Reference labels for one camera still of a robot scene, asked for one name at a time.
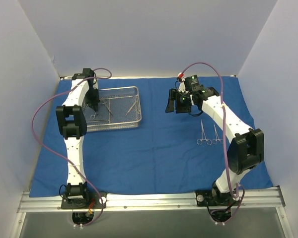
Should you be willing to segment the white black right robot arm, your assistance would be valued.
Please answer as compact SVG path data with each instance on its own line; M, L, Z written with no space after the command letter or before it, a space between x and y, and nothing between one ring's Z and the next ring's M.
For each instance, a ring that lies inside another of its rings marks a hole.
M218 205L230 195L237 200L242 178L264 160L264 133L244 123L224 102L222 92L204 87L196 75L180 73L169 90L166 113L191 114L196 106L223 132L225 169L213 183L211 200Z

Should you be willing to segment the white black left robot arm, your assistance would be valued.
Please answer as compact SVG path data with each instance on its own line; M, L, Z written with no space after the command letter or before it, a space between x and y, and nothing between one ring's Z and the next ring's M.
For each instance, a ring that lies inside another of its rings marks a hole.
M68 178L64 197L68 203L84 208L90 203L90 195L83 167L83 140L87 122L83 104L98 111L99 92L95 72L84 68L72 77L71 92L61 106L56 107L59 132L64 139L68 161Z

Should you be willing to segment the steel hemostat clamp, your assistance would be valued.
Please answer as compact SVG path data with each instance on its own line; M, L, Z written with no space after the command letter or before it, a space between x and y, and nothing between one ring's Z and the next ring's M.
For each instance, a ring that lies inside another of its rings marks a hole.
M214 124L214 134L215 134L215 138L212 140L212 143L213 144L223 144L223 139L219 137L217 127L215 124Z
M212 145L212 141L206 137L205 130L204 130L204 125L202 120L200 121L200 126L201 126L201 138L197 139L196 143L197 145Z

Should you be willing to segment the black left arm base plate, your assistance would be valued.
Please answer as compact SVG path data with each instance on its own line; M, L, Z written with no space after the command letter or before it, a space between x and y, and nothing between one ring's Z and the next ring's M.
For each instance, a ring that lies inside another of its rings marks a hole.
M100 196L96 192L90 192L88 198L83 198L82 196L72 196L67 198L65 195L62 199L61 209L72 210L72 209L87 209L96 208L100 209L106 207L107 193L100 193L103 205L101 203Z

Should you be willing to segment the steel surgical scissors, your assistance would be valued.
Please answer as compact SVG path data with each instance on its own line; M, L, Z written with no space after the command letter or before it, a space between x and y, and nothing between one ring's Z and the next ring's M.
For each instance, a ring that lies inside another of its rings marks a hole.
M98 119L98 113L93 113L90 115L90 120L91 121L96 121Z

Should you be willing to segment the steel mesh instrument tray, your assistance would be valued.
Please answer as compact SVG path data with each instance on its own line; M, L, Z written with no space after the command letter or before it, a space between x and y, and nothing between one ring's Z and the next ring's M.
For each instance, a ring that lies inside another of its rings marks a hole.
M140 105L139 90L136 86L108 88L99 90L100 100L109 100L112 116L106 107L99 102L98 119L109 121L90 123L90 115L96 113L93 109L83 102L82 110L87 123L87 132L135 128L140 125L142 111ZM125 116L127 110L136 102L134 109Z

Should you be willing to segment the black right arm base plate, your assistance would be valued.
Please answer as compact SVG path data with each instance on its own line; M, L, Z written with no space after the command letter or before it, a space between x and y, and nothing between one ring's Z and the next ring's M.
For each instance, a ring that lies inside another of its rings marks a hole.
M230 193L220 193L212 190L196 190L195 191L195 199L196 205L198 207L219 207L225 206L228 207L230 205L236 206L238 204L238 200L235 200L231 197Z

